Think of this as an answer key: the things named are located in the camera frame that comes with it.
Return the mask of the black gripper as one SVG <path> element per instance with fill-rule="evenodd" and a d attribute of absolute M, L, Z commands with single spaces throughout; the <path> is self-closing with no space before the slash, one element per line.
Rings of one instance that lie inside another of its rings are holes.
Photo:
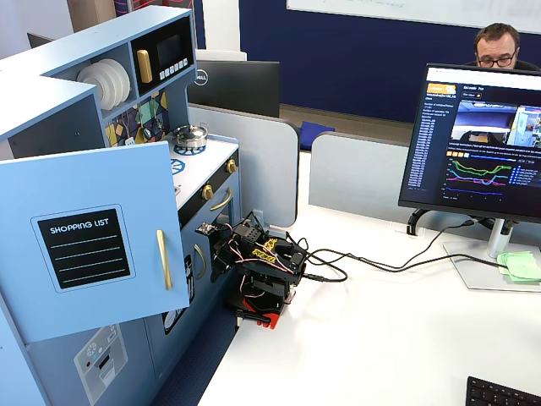
<path fill-rule="evenodd" d="M 225 226 L 213 245 L 210 281 L 215 283 L 221 275 L 233 269 L 238 261 L 247 260 L 262 241 L 263 232 L 249 222 L 239 223 L 235 227 Z"/>

